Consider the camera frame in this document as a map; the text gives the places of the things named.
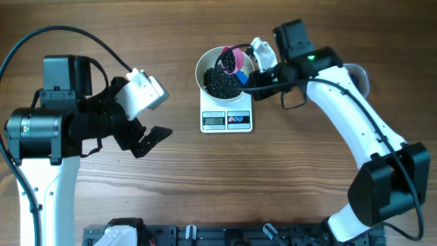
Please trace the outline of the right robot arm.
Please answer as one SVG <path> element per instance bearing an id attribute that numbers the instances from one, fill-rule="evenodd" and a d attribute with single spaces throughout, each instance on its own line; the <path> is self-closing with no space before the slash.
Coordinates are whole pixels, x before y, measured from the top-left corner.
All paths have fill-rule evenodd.
<path id="1" fill-rule="evenodd" d="M 389 219 L 415 210 L 422 239 L 431 157 L 422 143 L 409 144 L 393 131 L 360 93 L 341 58 L 328 46 L 314 48 L 301 20 L 273 30 L 275 47 L 253 39 L 247 54 L 258 70 L 244 91 L 254 100 L 297 87 L 314 102 L 347 143 L 358 173 L 348 189 L 348 203 L 322 224 L 321 242 L 345 245 L 369 234 Z"/>

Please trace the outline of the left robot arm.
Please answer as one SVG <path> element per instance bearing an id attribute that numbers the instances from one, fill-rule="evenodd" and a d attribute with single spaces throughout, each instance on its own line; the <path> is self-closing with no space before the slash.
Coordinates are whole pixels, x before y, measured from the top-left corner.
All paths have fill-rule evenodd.
<path id="1" fill-rule="evenodd" d="M 21 243 L 73 245 L 74 190 L 85 158 L 83 142 L 111 136 L 122 150 L 145 156 L 171 129 L 146 128 L 138 115 L 157 108 L 169 95 L 142 70 L 106 80 L 104 89 L 94 94 L 95 59 L 48 55 L 43 63 L 43 88 L 29 107 L 14 110 L 6 122 L 6 155 L 23 182 Z"/>

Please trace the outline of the pink scoop with blue handle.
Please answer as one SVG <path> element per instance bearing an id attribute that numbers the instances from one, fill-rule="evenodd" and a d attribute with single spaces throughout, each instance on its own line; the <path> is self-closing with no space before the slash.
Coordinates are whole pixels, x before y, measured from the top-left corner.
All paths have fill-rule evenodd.
<path id="1" fill-rule="evenodd" d="M 243 68 L 244 65 L 244 55 L 243 52 L 241 51 L 240 48 L 234 48 L 232 49 L 231 46 L 225 46 L 221 53 L 223 54 L 228 54 L 229 52 L 233 52 L 236 58 L 236 68 L 232 73 L 228 73 L 223 71 L 226 74 L 230 74 L 230 75 L 236 75 L 236 77 L 238 78 L 238 80 L 241 82 L 241 84 L 245 85 L 246 82 L 248 81 L 248 77 L 245 75 L 245 73 L 243 73 L 243 71 L 241 71 L 241 69 Z"/>

